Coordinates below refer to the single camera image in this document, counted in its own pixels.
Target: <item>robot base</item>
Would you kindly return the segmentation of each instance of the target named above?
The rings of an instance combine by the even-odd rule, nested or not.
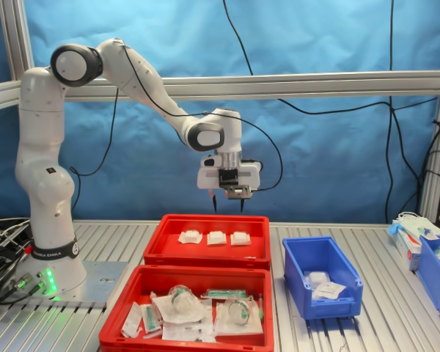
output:
[[[42,300],[40,302],[41,305],[52,305],[58,301],[60,304],[74,302],[80,307],[106,307],[108,300],[114,293],[115,287],[118,286],[127,270],[127,262],[93,262],[84,260],[82,263],[87,277],[79,286],[51,296],[43,294],[43,290],[40,290],[31,298],[22,300],[18,304]],[[18,294],[12,295],[8,301],[15,298],[19,298]]]

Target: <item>medical supply box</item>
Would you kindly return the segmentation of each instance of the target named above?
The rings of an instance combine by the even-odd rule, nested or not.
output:
[[[363,283],[330,236],[284,238],[285,281],[303,319],[346,318],[360,314]],[[332,282],[346,286],[336,300],[312,300],[305,271],[325,271]]]
[[[420,251],[419,242],[409,235],[404,229],[399,229],[396,235],[391,235],[396,243],[397,250],[406,259],[409,270],[416,271],[419,267]]]
[[[435,308],[440,311],[440,260],[433,252],[440,246],[440,236],[438,240],[431,241],[420,236],[420,240],[422,251],[420,252],[417,275],[419,275]]]
[[[181,232],[202,233],[199,244],[178,241]],[[207,234],[222,231],[227,243],[207,245]],[[249,234],[251,244],[232,246],[230,235],[241,231]],[[271,247],[269,219],[264,216],[165,215],[153,233],[144,252],[145,264],[185,265],[214,268],[269,269]]]
[[[187,230],[202,233],[201,242],[179,242],[180,233]],[[227,243],[208,246],[207,234],[212,231],[225,232]],[[230,234],[235,231],[247,232],[251,244],[231,246]],[[269,220],[266,217],[165,215],[145,249],[145,265],[133,270],[100,331],[101,351],[272,352],[274,324],[270,253]],[[152,291],[164,296],[175,285],[189,287],[196,297],[211,289],[242,289],[258,302],[261,294],[263,334],[217,336],[216,341],[220,343],[170,341],[161,337],[145,339],[145,331],[139,332],[136,338],[122,336],[121,328],[133,302],[149,304]],[[213,303],[214,320],[215,317],[216,301]]]

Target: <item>white box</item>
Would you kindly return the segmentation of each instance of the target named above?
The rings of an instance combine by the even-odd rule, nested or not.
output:
[[[391,235],[399,253],[406,259],[409,270],[419,267],[421,245],[418,238],[410,236],[404,229],[399,229],[396,235]]]

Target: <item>metal profile rail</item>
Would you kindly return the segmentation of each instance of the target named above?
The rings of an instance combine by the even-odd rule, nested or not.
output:
[[[0,109],[18,104],[20,83],[20,81],[0,83]]]
[[[304,73],[295,75],[163,78],[174,100],[324,98],[376,95],[440,95],[440,71]],[[99,78],[71,88],[70,101],[108,101],[116,87]],[[130,100],[124,93],[123,100]]]
[[[157,221],[75,221],[87,260],[129,263],[123,282],[143,264],[143,251]],[[284,281],[282,239],[332,236],[364,282],[362,313],[351,319],[303,320]],[[406,269],[381,225],[271,224],[275,350],[282,352],[436,351],[440,352],[440,314],[418,277]],[[108,309],[80,308],[40,300],[0,307],[0,351],[98,350],[98,332]]]

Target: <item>black cable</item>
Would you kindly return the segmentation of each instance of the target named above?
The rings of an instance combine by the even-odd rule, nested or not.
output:
[[[392,115],[391,112],[389,113],[389,125],[388,125],[388,137],[386,138],[386,152],[385,152],[385,159],[386,159],[386,167],[388,169],[388,175],[389,175],[389,190],[388,194],[386,196],[386,203],[384,206],[384,218],[386,223],[388,224],[388,204],[389,204],[389,198],[391,197],[391,191],[393,189],[393,175],[391,173],[391,166],[389,165],[389,140],[391,138],[391,125],[392,125]]]
[[[246,63],[248,65],[249,72],[251,73],[251,76],[254,76],[252,69],[251,69],[251,65],[249,64],[248,55],[246,55],[246,50],[244,49],[243,41],[241,40],[240,35],[236,31],[236,28],[233,25],[232,20],[230,19],[230,14],[228,13],[227,3],[225,2],[225,0],[223,0],[223,7],[225,8],[225,13],[227,14],[228,22],[230,22],[230,25],[231,25],[233,31],[235,32],[236,37],[238,38],[238,42],[240,42],[241,50],[243,50],[243,55],[244,55],[244,58],[246,59]]]
[[[129,57],[129,54],[128,54],[128,52],[127,52],[127,48],[125,47],[125,45],[123,46],[123,49],[124,49],[125,55],[127,56],[127,60],[129,61],[129,64],[131,64],[132,70],[133,70],[133,72],[135,73],[135,77],[137,78],[137,81],[139,82],[140,86],[141,86],[142,89],[144,90],[145,94],[146,94],[147,97],[150,99],[150,101],[151,101],[153,104],[155,104],[155,106],[156,106],[157,108],[159,108],[160,110],[162,110],[162,112],[164,112],[165,114],[168,114],[169,116],[173,116],[173,117],[189,117],[189,116],[200,116],[200,115],[204,116],[204,115],[206,115],[206,114],[216,115],[216,116],[222,116],[222,117],[228,117],[228,118],[230,118],[230,119],[240,120],[240,121],[242,121],[242,122],[244,122],[244,123],[247,123],[248,125],[250,125],[250,126],[256,128],[257,130],[261,131],[261,132],[262,132],[262,133],[263,133],[263,134],[269,139],[269,141],[271,141],[272,145],[274,146],[275,150],[277,151],[277,155],[279,156],[279,162],[280,162],[280,176],[279,176],[279,179],[276,181],[276,183],[275,183],[273,186],[271,186],[271,187],[267,187],[267,188],[259,188],[259,189],[255,190],[255,191],[256,191],[256,192],[258,192],[258,191],[267,191],[267,190],[273,189],[273,188],[275,188],[275,187],[277,187],[277,186],[279,185],[280,181],[282,180],[282,176],[283,176],[283,174],[284,174],[284,165],[283,165],[283,163],[282,163],[282,155],[280,154],[280,150],[279,150],[279,148],[277,147],[277,145],[274,143],[274,141],[272,140],[272,138],[271,138],[271,137],[270,137],[270,136],[269,136],[269,135],[268,135],[268,134],[267,134],[262,128],[259,128],[259,127],[257,127],[254,123],[252,123],[252,122],[250,122],[250,121],[246,121],[246,120],[244,120],[244,119],[242,119],[242,118],[240,118],[240,117],[234,117],[234,116],[224,115],[224,114],[216,114],[216,113],[214,113],[214,112],[210,112],[210,113],[200,112],[200,113],[197,113],[197,114],[172,114],[171,112],[169,112],[169,111],[165,110],[164,108],[162,108],[161,106],[159,106],[158,103],[156,103],[156,102],[152,99],[152,97],[150,96],[150,94],[148,94],[148,91],[145,89],[145,86],[143,85],[142,81],[140,80],[139,75],[137,74],[137,70],[135,69],[135,67],[134,67],[133,64],[132,64],[131,58]]]
[[[18,266],[18,263],[20,262],[21,258],[24,256],[23,253],[21,253],[20,255],[18,255],[16,257],[16,259],[14,261],[12,261],[8,266],[7,266],[7,270],[8,268],[10,268],[10,266],[12,265],[12,269],[5,274],[2,278],[0,278],[0,291],[3,288],[5,282],[8,281],[8,279],[15,273],[16,267]]]
[[[8,290],[4,295],[2,295],[0,297],[0,302],[2,302],[4,299],[7,299],[8,297],[10,297],[13,293],[16,292],[16,288],[12,288],[11,290]]]
[[[397,129],[397,134],[399,136],[399,144],[400,144],[400,149],[401,149],[401,156],[403,157],[404,163],[406,164],[406,166],[409,168],[409,170],[411,170],[411,174],[414,176],[414,178],[416,179],[416,184],[417,184],[417,192],[420,192],[420,189],[422,187],[421,183],[420,183],[420,179],[419,176],[417,175],[417,173],[414,171],[414,169],[412,169],[411,165],[409,164],[409,162],[406,159],[406,155],[404,153],[404,144],[403,144],[403,135],[401,133],[401,128],[399,126],[399,122],[397,121],[397,117],[396,117],[396,112],[394,109],[391,109],[391,113],[393,115],[393,118],[395,119],[395,124],[396,124],[396,129]]]
[[[434,172],[432,170],[426,170],[426,172],[429,173],[429,174],[434,174],[434,175],[437,175],[437,176],[440,177],[440,174],[438,172]]]
[[[111,148],[112,144],[112,133],[114,131],[114,121],[116,120],[116,108],[117,108],[117,99],[119,97],[119,88],[116,89],[116,98],[114,99],[114,110],[112,112],[112,122],[111,122],[111,133],[109,134],[109,143],[108,147],[106,148],[106,151],[103,156],[103,160],[101,160],[100,165],[96,168],[95,171],[90,172],[89,174],[80,174],[75,167],[71,166],[69,170],[76,175],[78,178],[78,191],[76,194],[75,203],[73,203],[72,210],[75,208],[76,203],[78,203],[78,200],[80,199],[80,192],[81,192],[81,178],[80,177],[87,177],[87,176],[93,176],[96,172],[98,172],[102,165],[104,164],[104,161],[106,160],[106,156],[108,156],[109,148]]]
[[[429,155],[435,154],[435,153],[440,153],[440,150],[432,150]]]
[[[17,298],[14,301],[11,301],[11,302],[0,302],[0,306],[5,306],[5,305],[8,305],[8,304],[15,304],[15,303],[21,302],[22,300],[27,299],[27,298],[29,298],[31,296],[32,296],[32,294],[28,293],[27,295],[25,295],[25,296],[23,296],[21,298]]]
[[[397,110],[403,110],[403,109],[407,109],[407,108],[412,108],[413,106],[422,105],[422,104],[428,103],[429,101],[434,101],[434,100],[437,100],[437,99],[438,99],[438,97],[436,97],[436,98],[431,98],[431,99],[424,100],[424,101],[420,101],[420,102],[418,102],[418,103],[414,103],[414,104],[410,104],[410,105],[406,105],[406,106],[401,106],[400,108],[396,108],[395,111],[397,111]]]
[[[427,152],[425,153],[425,157],[424,160],[422,162],[422,167],[420,170],[420,174],[419,174],[419,181],[420,181],[420,188],[409,197],[409,199],[406,200],[406,203],[404,203],[404,205],[402,206],[401,210],[399,213],[402,213],[404,208],[407,206],[407,204],[412,200],[412,198],[414,198],[416,195],[418,195],[417,197],[417,201],[416,201],[416,211],[419,209],[419,205],[420,205],[420,200],[421,200],[421,196],[422,196],[422,185],[425,182],[425,175],[428,173],[427,170],[427,164],[428,164],[428,160],[430,155],[432,155],[433,153],[440,153],[440,150],[434,150],[432,151],[432,147],[435,144],[436,140],[438,139],[440,135],[440,128],[437,130],[437,132],[435,133],[435,135],[432,138],[432,141],[430,142],[430,145],[428,146]]]
[[[231,21],[230,14],[228,13],[228,8],[227,8],[226,0],[223,0],[223,5],[224,5],[225,14],[227,15],[228,21],[230,22],[230,25],[231,25],[233,31],[235,32],[236,37],[238,38],[238,42],[240,43],[241,50],[243,51],[243,55],[244,55],[244,58],[246,60],[246,64],[248,65],[249,72],[251,73],[251,76],[253,76],[254,73],[253,73],[251,65],[249,63],[248,55],[246,53],[246,49],[244,48],[243,41],[241,40],[241,37],[240,37],[238,31],[236,30],[235,25]],[[393,24],[394,24],[394,13],[395,13],[395,2],[394,2],[394,0],[392,0],[391,1],[390,21],[389,21],[389,70],[393,69]],[[408,106],[402,106],[400,108],[397,108],[397,110],[406,109],[406,108],[409,108],[409,107],[412,107],[412,106],[418,106],[418,105],[421,105],[423,103],[428,103],[429,101],[433,101],[435,99],[437,99],[437,98],[431,98],[429,100],[425,100],[425,101],[422,101],[422,102],[419,102],[419,103],[414,103],[414,104],[411,104],[411,105],[408,105]],[[377,103],[367,104],[365,106],[358,106],[358,107],[352,108],[352,109],[331,110],[331,111],[318,111],[318,112],[305,111],[305,110],[300,109],[299,107],[293,105],[292,103],[287,102],[286,100],[283,100],[283,99],[277,99],[277,100],[282,102],[282,103],[284,103],[284,104],[286,104],[286,105],[288,105],[292,109],[295,109],[296,111],[299,111],[299,112],[301,112],[303,114],[308,114],[308,115],[336,114],[336,113],[340,113],[340,112],[350,112],[350,111],[356,111],[356,110],[360,110],[360,109],[365,109],[365,108],[368,108],[370,106],[375,106],[375,105],[378,105],[378,104],[387,105],[389,107],[390,122],[389,122],[389,129],[388,129],[388,138],[386,140],[386,166],[388,168],[390,184],[389,184],[389,191],[388,191],[388,195],[386,197],[386,204],[385,204],[385,219],[386,219],[386,222],[388,222],[389,198],[391,197],[391,193],[392,193],[392,189],[393,189],[393,177],[392,177],[392,172],[391,172],[391,166],[389,164],[389,141],[390,141],[390,138],[391,138],[391,125],[392,125],[392,121],[391,120],[392,120],[393,117],[395,119],[395,123],[396,123],[396,127],[397,127],[397,132],[398,132],[399,139],[400,139],[401,155],[403,157],[404,163],[411,170],[412,175],[416,179],[416,182],[417,182],[417,194],[420,193],[420,189],[421,189],[420,180],[419,180],[419,178],[417,176],[417,173],[411,167],[411,165],[407,161],[406,156],[404,154],[403,138],[402,138],[402,134],[401,134],[401,131],[400,131],[399,122],[397,121],[397,116],[396,116],[396,113],[395,113],[396,109],[393,109],[393,107],[392,107],[392,96],[389,97],[389,103],[381,101],[381,102],[377,102]]]

